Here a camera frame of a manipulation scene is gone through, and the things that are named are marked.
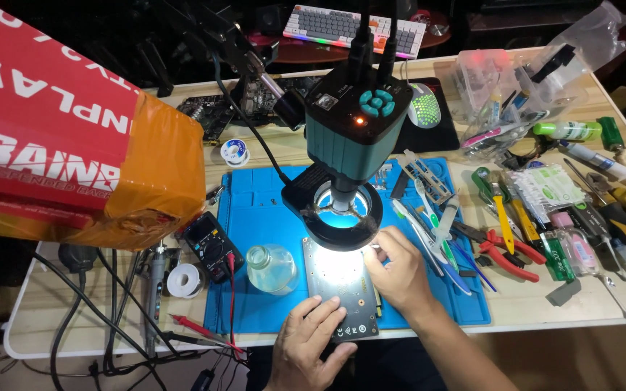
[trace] human hand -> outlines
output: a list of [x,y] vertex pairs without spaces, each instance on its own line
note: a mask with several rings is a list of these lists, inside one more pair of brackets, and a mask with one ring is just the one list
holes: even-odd
[[[436,299],[429,289],[422,254],[395,226],[382,228],[372,244],[380,245],[378,253],[367,246],[364,262],[373,286],[391,306],[406,318],[430,310]],[[383,262],[390,259],[385,266]]]
[[338,308],[339,297],[320,302],[317,295],[307,298],[287,316],[274,343],[272,375],[265,391],[324,390],[356,351],[356,344],[344,342],[325,362],[320,359],[335,328],[347,314],[346,308]]

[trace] glass jar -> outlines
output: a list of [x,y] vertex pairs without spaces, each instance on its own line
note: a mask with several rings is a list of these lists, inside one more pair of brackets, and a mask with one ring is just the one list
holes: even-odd
[[281,245],[254,245],[246,254],[248,279],[257,289],[284,296],[299,284],[299,268]]

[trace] mouse pad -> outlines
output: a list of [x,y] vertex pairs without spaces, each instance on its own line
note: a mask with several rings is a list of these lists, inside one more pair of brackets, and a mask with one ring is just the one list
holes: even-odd
[[456,128],[453,124],[451,111],[448,110],[448,103],[443,94],[441,83],[435,77],[423,77],[421,79],[411,79],[410,83],[426,84],[434,92],[436,100],[441,110],[441,122],[431,129],[422,129],[414,126],[412,121],[405,117],[400,135],[393,149],[394,154],[402,153],[409,149],[413,152],[439,152],[454,151],[460,147]]

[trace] solder wire spool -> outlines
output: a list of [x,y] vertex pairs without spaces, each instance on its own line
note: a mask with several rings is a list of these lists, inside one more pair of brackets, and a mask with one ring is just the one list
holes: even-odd
[[196,297],[204,288],[206,276],[193,264],[180,264],[168,275],[168,292],[170,296],[180,298]]
[[221,157],[230,167],[243,167],[250,160],[250,151],[243,140],[233,138],[221,146]]

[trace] yellow brush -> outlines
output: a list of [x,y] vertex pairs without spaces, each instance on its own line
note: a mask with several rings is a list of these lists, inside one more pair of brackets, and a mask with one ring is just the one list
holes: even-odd
[[500,175],[498,172],[492,171],[487,175],[487,181],[489,181],[492,187],[492,200],[494,200],[494,205],[497,206],[497,215],[499,216],[499,224],[501,224],[501,235],[504,238],[504,243],[506,244],[506,249],[509,250],[509,254],[513,254],[513,232],[511,232],[511,227],[506,217],[499,179]]

